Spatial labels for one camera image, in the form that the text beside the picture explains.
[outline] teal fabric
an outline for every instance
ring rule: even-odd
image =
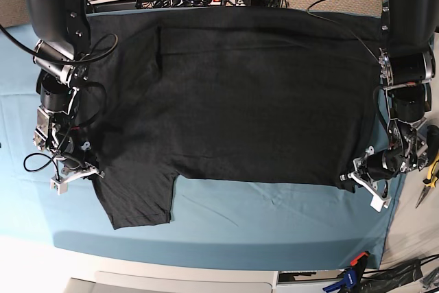
[[[29,47],[37,41],[28,25],[9,31]],[[372,253],[370,267],[379,265],[403,177],[392,183],[392,204],[381,213],[369,206],[365,189],[350,194],[314,185],[180,177],[170,224],[112,230],[89,180],[75,181],[67,194],[57,196],[49,190],[52,167],[24,171],[23,159],[36,151],[39,70],[3,34],[0,49],[0,234],[171,266],[327,270],[344,268],[363,250]],[[373,144],[385,147],[377,124]],[[28,165],[43,162],[41,157]]]

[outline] yellow pliers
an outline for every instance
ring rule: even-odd
[[[436,172],[436,168],[438,166],[438,163],[439,163],[439,153],[436,155],[434,162],[430,165],[430,167],[428,167],[427,177],[423,181],[425,186],[422,192],[420,193],[415,209],[417,209],[419,204],[423,202],[425,197],[427,197],[431,188],[436,188],[436,181],[438,180],[437,177],[438,173]]]

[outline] black t-shirt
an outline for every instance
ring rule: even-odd
[[[332,18],[378,50],[377,19]],[[90,22],[94,42],[119,36],[114,54],[90,69],[108,92],[91,143],[106,174],[95,191],[114,228],[169,222],[178,175],[353,191],[339,177],[368,144],[379,66],[347,31],[267,8]],[[96,97],[82,101],[84,117]]]

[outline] blue clamp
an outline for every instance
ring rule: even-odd
[[[341,290],[344,286],[346,286],[346,288],[348,288],[348,289],[351,289],[351,288],[355,287],[355,285],[357,285],[357,273],[355,272],[355,270],[349,269],[348,271],[346,271],[346,273],[344,274],[344,277],[341,281],[339,281],[338,283],[332,284],[330,286],[327,286],[323,290],[326,293],[329,293],[329,292],[333,292],[336,290]]]

